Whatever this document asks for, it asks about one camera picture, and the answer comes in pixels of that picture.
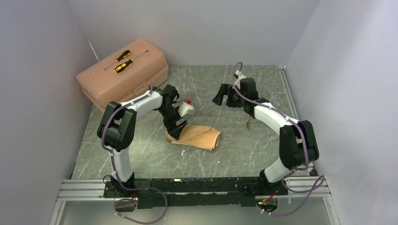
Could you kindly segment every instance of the beige cloth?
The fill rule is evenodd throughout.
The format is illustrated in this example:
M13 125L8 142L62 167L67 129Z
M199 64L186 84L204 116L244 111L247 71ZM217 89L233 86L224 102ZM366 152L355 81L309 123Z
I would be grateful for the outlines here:
M200 149L213 150L218 146L218 137L220 134L220 131L212 127L188 124L181 131L178 141L168 133L166 133L166 138L171 140L172 144L185 144Z

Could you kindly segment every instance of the pink toolbox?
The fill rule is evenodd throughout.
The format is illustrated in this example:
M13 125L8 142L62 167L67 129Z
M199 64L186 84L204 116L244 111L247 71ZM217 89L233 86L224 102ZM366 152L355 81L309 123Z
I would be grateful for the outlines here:
M126 50L131 53L118 62L116 59ZM137 56L122 72L116 73L118 65ZM167 71L164 54L140 38L80 73L77 80L84 94L104 111L111 101L125 102L145 93L150 84L161 85L168 78Z

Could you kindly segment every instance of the white wall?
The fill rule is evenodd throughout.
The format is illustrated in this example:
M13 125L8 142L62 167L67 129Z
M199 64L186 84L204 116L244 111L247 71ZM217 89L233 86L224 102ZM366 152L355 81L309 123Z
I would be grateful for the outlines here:
M96 60L64 1L0 5L0 224L48 224L91 105L76 75Z
M99 59L146 37L172 65L285 65L319 0L67 0Z
M398 2L321 0L287 63L342 224L398 224Z

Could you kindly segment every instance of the marble floor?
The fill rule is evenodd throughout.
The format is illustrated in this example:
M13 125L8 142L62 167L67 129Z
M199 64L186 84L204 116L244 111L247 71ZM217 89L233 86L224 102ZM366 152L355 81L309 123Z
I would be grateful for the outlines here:
M171 144L159 112L152 111L137 120L134 141L129 147L136 178L189 178L258 176L279 153L278 135L258 120L250 119L242 108L217 106L212 99L221 83L231 83L233 66L170 66L168 80L181 99L191 99L193 114L184 118L190 124L210 126L221 131L219 146L213 151ZM285 114L293 116L283 79L277 66L244 66L243 74L256 81L259 96L268 99ZM92 107L72 179L102 179L112 169L108 153L97 137L101 111ZM246 123L250 119L250 130ZM308 176L307 171L296 173Z

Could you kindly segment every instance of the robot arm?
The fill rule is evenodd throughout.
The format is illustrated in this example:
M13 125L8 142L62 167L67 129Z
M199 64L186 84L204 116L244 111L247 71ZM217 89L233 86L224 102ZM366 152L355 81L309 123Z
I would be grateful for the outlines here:
M114 156L116 171L121 182L128 188L134 188L134 172L130 165L128 146L134 138L136 120L151 110L157 110L163 116L163 124L167 132L178 140L182 129L188 124L183 119L183 116L188 110L193 109L193 106L187 103L183 103L181 106L174 106L179 94L175 87L171 85L167 85L163 90L154 87L151 95L149 95L149 92L147 91L144 95L128 102L120 104L116 102L109 103L97 130L97 136L101 138L111 115L122 105L133 103L115 115L105 134L105 145L112 150L109 154ZM137 99L143 96L148 97L136 102ZM117 177L112 174L112 183L118 185L115 179Z
M274 108L268 100L258 97L256 83L252 78L245 77L240 71L235 73L235 78L237 78L235 85L243 96L269 108ZM242 107L246 113L264 122L279 135L279 158L271 166L260 172L260 178L264 180L266 185L280 181L296 167L305 164L302 139L292 122L303 131L308 161L313 162L318 159L319 152L314 129L309 121L298 121L289 116L284 118L274 110L248 102L242 99L230 84L221 84L213 102L222 105L224 95L228 96L226 103L228 107Z

